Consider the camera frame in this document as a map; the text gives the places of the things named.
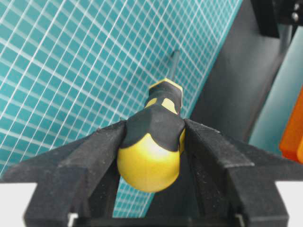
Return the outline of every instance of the white surface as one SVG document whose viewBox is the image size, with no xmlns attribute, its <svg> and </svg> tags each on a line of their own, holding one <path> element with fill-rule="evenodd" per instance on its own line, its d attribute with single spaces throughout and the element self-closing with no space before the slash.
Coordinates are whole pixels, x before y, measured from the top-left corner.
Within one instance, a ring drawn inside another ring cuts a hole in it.
<svg viewBox="0 0 303 227">
<path fill-rule="evenodd" d="M 289 215 L 288 227 L 302 227 L 303 182 L 277 181 L 276 186 Z"/>
<path fill-rule="evenodd" d="M 74 221 L 76 218 L 78 218 L 78 214 L 77 213 L 70 213 L 68 215 L 68 223 L 67 223 L 67 227 L 72 227 L 74 225 Z"/>
<path fill-rule="evenodd" d="M 0 226 L 25 227 L 24 213 L 37 183 L 0 184 Z"/>
</svg>

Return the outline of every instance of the yellow and black handle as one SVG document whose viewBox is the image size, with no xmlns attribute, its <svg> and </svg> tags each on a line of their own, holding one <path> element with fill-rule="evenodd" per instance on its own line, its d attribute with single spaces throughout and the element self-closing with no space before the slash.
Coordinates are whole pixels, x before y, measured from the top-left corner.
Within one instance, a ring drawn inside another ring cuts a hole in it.
<svg viewBox="0 0 303 227">
<path fill-rule="evenodd" d="M 163 79 L 149 88 L 145 108 L 127 120 L 117 165 L 134 188 L 158 192 L 178 177 L 185 138 L 181 107 L 182 87 Z"/>
</svg>

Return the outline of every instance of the metal shaft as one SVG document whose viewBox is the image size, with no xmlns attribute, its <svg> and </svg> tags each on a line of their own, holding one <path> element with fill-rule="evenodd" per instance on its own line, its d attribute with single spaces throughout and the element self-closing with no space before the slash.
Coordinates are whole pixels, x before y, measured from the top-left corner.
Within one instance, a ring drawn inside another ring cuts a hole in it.
<svg viewBox="0 0 303 227">
<path fill-rule="evenodd" d="M 180 51 L 179 50 L 175 50 L 172 55 L 171 55 L 171 68 L 169 70 L 169 74 L 167 76 L 167 78 L 174 80 L 175 77 L 175 72 L 176 72 L 176 68 L 178 65 L 178 61 L 179 61 L 179 57 L 180 57 Z"/>
</svg>

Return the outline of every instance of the grid pattern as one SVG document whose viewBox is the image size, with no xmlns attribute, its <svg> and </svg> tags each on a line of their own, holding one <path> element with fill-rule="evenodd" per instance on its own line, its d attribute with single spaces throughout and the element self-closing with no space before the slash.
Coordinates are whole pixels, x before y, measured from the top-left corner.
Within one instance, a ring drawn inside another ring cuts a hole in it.
<svg viewBox="0 0 303 227">
<path fill-rule="evenodd" d="M 0 0 L 0 175 L 127 119 L 181 50 L 189 117 L 241 0 Z M 153 198 L 123 179 L 114 217 Z"/>
</svg>

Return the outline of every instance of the orange object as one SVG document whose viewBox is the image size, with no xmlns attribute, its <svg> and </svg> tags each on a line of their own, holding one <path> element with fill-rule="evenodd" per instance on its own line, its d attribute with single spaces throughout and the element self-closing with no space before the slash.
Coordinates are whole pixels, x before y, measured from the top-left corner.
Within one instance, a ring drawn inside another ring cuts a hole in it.
<svg viewBox="0 0 303 227">
<path fill-rule="evenodd" d="M 303 87 L 279 147 L 284 157 L 303 163 Z"/>
</svg>

